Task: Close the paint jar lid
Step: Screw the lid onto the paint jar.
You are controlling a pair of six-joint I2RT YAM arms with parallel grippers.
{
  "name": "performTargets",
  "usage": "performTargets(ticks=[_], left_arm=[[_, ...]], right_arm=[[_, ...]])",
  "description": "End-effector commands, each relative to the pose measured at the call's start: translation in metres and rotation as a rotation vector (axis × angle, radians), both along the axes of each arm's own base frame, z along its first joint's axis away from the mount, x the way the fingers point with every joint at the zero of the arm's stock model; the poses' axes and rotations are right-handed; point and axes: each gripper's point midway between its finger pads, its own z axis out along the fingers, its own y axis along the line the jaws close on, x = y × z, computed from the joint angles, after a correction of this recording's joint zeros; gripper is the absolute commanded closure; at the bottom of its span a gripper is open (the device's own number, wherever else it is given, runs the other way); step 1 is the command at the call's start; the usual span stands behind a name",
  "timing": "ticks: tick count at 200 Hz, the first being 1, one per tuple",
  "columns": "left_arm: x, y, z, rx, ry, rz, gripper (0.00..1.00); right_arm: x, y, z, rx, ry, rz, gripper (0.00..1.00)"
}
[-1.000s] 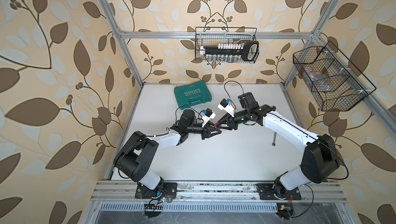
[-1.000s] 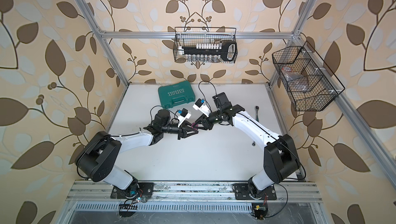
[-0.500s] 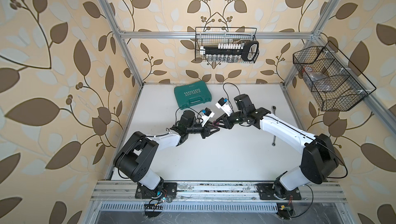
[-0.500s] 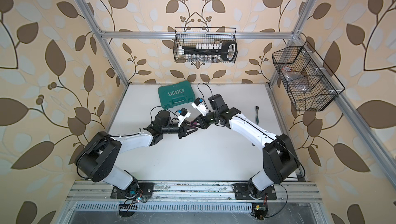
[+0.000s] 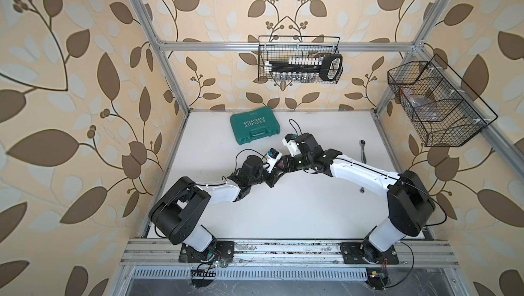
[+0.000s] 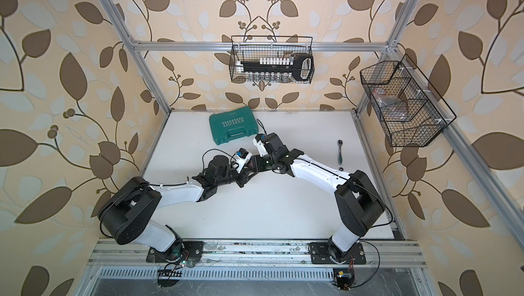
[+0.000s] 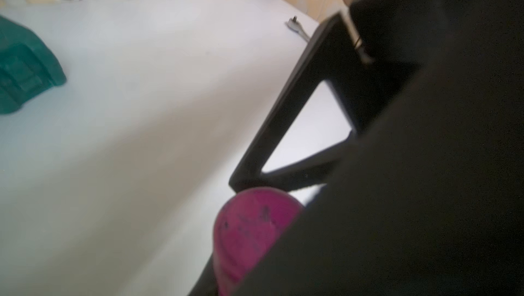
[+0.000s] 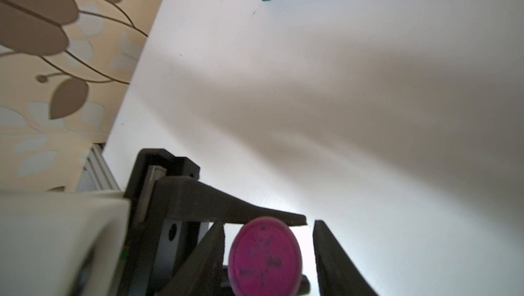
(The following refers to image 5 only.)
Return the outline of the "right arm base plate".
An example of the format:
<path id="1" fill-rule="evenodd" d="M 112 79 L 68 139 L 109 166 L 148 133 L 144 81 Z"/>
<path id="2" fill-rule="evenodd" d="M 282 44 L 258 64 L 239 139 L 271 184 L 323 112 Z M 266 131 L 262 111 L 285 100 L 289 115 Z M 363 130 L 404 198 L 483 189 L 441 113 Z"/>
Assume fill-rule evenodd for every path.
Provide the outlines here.
<path id="1" fill-rule="evenodd" d="M 397 253 L 393 246 L 381 252 L 367 241 L 347 241 L 339 245 L 346 265 L 398 265 Z"/>

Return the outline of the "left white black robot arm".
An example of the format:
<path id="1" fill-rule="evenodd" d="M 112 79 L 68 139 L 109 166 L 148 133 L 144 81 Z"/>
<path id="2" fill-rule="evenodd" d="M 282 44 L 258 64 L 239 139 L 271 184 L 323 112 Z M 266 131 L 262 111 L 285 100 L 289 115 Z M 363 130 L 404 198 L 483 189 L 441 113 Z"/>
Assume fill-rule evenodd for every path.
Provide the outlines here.
<path id="1" fill-rule="evenodd" d="M 181 177 L 157 201 L 149 219 L 162 238 L 185 244 L 203 255 L 215 252 L 216 238 L 199 221 L 207 207 L 241 201 L 253 186 L 274 185 L 271 174 L 282 154 L 271 150 L 266 157 L 248 156 L 243 165 L 221 183 L 200 184 Z"/>

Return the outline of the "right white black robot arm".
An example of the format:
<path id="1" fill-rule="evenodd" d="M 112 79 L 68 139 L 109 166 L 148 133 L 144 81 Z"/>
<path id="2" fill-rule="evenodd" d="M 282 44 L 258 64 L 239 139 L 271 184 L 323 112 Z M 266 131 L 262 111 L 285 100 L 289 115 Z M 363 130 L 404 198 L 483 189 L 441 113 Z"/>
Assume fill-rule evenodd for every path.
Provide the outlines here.
<path id="1" fill-rule="evenodd" d="M 402 238 L 418 236 L 436 209 L 435 201 L 412 171 L 385 171 L 350 158 L 341 151 L 323 150 L 310 133 L 288 134 L 282 144 L 289 155 L 283 156 L 276 168 L 286 173 L 311 169 L 315 173 L 355 183 L 385 200 L 388 216 L 364 238 L 363 255 L 382 255 Z"/>

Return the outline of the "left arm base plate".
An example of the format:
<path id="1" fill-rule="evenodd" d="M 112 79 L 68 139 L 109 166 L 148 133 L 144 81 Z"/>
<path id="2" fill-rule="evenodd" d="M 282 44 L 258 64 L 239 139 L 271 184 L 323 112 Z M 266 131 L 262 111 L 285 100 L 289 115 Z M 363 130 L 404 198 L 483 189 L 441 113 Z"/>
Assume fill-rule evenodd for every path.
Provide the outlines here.
<path id="1" fill-rule="evenodd" d="M 178 261 L 180 263 L 215 263 L 232 262 L 235 254 L 235 242 L 229 240 L 213 240 L 202 252 L 193 247 L 182 244 Z"/>

